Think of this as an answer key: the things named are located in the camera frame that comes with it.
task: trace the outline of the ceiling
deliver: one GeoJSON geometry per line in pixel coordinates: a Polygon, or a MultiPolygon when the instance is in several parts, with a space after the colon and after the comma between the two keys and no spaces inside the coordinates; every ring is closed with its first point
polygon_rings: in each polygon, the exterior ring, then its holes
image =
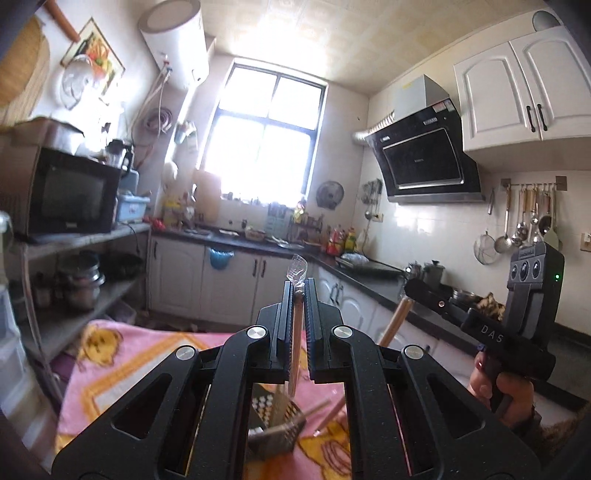
{"type": "Polygon", "coordinates": [[[371,95],[472,31],[543,0],[201,0],[216,51],[371,95]]]}

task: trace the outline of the microwave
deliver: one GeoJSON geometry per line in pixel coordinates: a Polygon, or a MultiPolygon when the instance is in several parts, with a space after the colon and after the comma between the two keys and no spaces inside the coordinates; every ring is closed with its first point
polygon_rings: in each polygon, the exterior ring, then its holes
{"type": "Polygon", "coordinates": [[[0,210],[25,239],[112,230],[121,169],[38,144],[4,144],[0,210]]]}

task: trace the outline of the white cabinet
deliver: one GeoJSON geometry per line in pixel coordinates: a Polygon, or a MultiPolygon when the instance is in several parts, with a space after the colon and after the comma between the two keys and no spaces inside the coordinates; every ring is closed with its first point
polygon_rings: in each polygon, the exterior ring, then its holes
{"type": "Polygon", "coordinates": [[[197,319],[205,247],[154,238],[150,250],[150,309],[197,319]]]}
{"type": "MultiPolygon", "coordinates": [[[[371,321],[371,326],[367,332],[374,342],[378,343],[380,341],[393,314],[393,312],[381,305],[376,307],[374,318],[371,321]]],[[[433,351],[435,351],[438,342],[439,340],[435,337],[426,334],[405,320],[398,329],[396,335],[394,335],[394,338],[388,347],[400,351],[407,345],[418,345],[432,354],[433,351]]]]}
{"type": "Polygon", "coordinates": [[[367,333],[378,303],[356,288],[341,283],[335,294],[335,304],[343,323],[367,333]]]}
{"type": "Polygon", "coordinates": [[[591,137],[591,66],[564,27],[498,45],[454,71],[467,152],[591,137]]]}
{"type": "Polygon", "coordinates": [[[334,297],[339,287],[339,279],[318,267],[316,277],[316,296],[318,300],[329,305],[335,305],[334,297]]]}
{"type": "Polygon", "coordinates": [[[540,139],[530,92],[509,43],[458,63],[454,71],[464,151],[540,139]]]}
{"type": "Polygon", "coordinates": [[[251,324],[260,259],[259,255],[236,251],[224,269],[216,270],[210,262],[210,249],[207,249],[201,292],[202,320],[229,325],[251,324]]]}
{"type": "Polygon", "coordinates": [[[474,357],[449,345],[449,343],[439,341],[437,348],[431,356],[441,365],[449,374],[451,374],[464,387],[470,383],[470,375],[474,370],[474,357]]]}
{"type": "Polygon", "coordinates": [[[564,27],[512,40],[542,140],[591,135],[591,69],[564,27]]]}
{"type": "Polygon", "coordinates": [[[290,263],[291,259],[289,258],[261,257],[259,259],[252,325],[256,324],[261,308],[281,302],[290,263]]]}

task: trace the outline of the utensil rack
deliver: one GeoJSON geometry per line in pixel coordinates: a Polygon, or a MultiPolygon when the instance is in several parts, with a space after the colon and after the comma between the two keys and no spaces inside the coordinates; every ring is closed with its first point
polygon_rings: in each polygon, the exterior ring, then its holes
{"type": "Polygon", "coordinates": [[[566,192],[568,190],[566,176],[556,175],[554,182],[538,182],[538,183],[511,183],[511,179],[501,179],[501,187],[506,189],[507,187],[542,187],[543,185],[553,186],[557,192],[566,192]]]}

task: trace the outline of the bottle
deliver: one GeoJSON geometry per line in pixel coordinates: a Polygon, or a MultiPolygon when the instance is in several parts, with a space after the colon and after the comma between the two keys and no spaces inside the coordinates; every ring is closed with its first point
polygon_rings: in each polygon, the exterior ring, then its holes
{"type": "Polygon", "coordinates": [[[349,233],[347,234],[347,238],[345,240],[345,252],[352,253],[355,251],[355,244],[357,243],[357,236],[355,234],[355,229],[351,227],[349,229],[349,233]]]}

